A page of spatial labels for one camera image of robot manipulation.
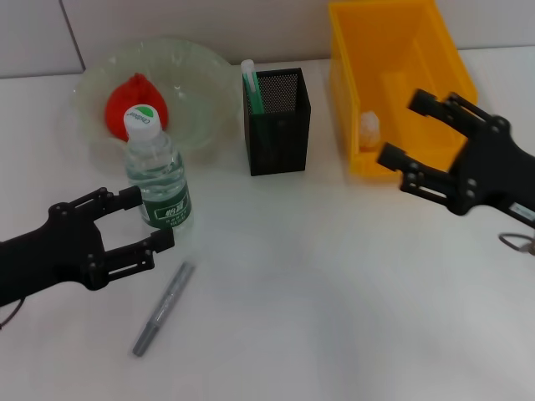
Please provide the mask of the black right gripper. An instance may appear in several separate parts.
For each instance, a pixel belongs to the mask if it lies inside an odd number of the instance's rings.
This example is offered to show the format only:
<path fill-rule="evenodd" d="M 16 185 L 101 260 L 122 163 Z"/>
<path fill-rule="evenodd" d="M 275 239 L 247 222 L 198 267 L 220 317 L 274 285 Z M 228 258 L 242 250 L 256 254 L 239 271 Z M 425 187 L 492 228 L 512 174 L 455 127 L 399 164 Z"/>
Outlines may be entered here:
<path fill-rule="evenodd" d="M 450 93 L 440 101 L 417 89 L 408 106 L 411 111 L 437 119 L 468 138 L 450 168 L 456 184 L 451 197 L 451 177 L 410 158 L 402 149 L 385 143 L 377 163 L 401 173 L 400 190 L 422 199 L 448 205 L 464 216 L 476 206 L 490 206 L 534 227 L 534 157 L 513 140 L 510 123 Z"/>

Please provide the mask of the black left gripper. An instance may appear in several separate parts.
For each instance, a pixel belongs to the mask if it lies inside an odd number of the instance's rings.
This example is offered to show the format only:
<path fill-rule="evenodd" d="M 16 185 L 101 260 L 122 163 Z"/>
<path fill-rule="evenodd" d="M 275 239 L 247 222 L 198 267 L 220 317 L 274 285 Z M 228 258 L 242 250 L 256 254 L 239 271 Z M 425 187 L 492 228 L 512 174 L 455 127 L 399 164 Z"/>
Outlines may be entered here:
<path fill-rule="evenodd" d="M 140 206 L 140 188 L 117 194 L 105 187 L 76 200 L 52 206 L 38 229 L 1 243 L 1 305 L 63 282 L 77 282 L 90 291 L 110 282 L 151 270 L 154 254 L 175 245 L 172 229 L 154 231 L 128 246 L 105 251 L 94 221 Z"/>

